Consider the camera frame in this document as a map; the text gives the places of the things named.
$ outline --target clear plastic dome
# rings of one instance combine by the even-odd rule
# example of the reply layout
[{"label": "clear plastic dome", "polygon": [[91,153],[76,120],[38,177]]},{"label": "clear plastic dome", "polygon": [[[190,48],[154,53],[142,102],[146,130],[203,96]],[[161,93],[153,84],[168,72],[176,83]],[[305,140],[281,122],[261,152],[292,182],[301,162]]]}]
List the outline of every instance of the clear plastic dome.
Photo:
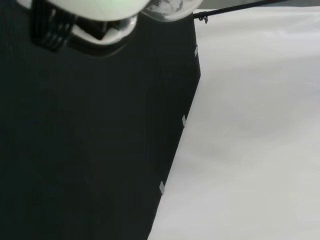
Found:
[{"label": "clear plastic dome", "polygon": [[142,11],[162,22],[173,22],[190,15],[203,0],[151,0]]}]

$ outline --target white backdrop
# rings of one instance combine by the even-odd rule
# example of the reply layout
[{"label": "white backdrop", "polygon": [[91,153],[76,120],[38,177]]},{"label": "white backdrop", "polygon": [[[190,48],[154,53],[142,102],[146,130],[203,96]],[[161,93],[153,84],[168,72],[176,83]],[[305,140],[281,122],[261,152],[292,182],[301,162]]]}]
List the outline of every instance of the white backdrop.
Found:
[{"label": "white backdrop", "polygon": [[202,77],[149,240],[319,240],[320,7],[196,33]]}]

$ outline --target black panel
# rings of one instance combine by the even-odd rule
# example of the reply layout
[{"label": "black panel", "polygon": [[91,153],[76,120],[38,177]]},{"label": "black panel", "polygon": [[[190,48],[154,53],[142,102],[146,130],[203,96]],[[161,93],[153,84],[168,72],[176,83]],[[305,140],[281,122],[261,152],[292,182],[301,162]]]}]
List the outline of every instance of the black panel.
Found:
[{"label": "black panel", "polygon": [[146,240],[200,77],[193,18],[95,59],[0,1],[0,239]]}]

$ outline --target gray wall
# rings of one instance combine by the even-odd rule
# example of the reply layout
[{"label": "gray wall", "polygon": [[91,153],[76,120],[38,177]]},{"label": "gray wall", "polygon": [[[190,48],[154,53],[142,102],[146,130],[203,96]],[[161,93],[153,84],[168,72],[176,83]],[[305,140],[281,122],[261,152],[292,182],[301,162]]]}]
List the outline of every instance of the gray wall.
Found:
[{"label": "gray wall", "polygon": [[[199,9],[221,9],[240,4],[257,2],[256,0],[204,0]],[[270,6],[311,7],[320,6],[320,0],[289,0]]]}]

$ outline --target black rod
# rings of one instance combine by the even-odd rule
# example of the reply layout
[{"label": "black rod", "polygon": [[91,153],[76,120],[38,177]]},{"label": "black rod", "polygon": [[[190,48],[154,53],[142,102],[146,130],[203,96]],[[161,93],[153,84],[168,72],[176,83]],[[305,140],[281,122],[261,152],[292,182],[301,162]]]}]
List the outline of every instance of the black rod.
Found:
[{"label": "black rod", "polygon": [[254,8],[254,7],[260,7],[260,6],[264,6],[264,5],[268,5],[268,4],[275,4],[275,3],[286,2],[286,1],[287,0],[262,0],[262,1],[256,1],[256,2],[251,2],[251,3],[237,5],[237,6],[221,8],[221,9],[212,10],[212,11],[201,11],[201,12],[193,14],[193,18],[194,19],[203,19],[208,16],[225,14],[225,13],[229,13],[229,12],[233,12],[233,11],[250,9],[250,8]]}]

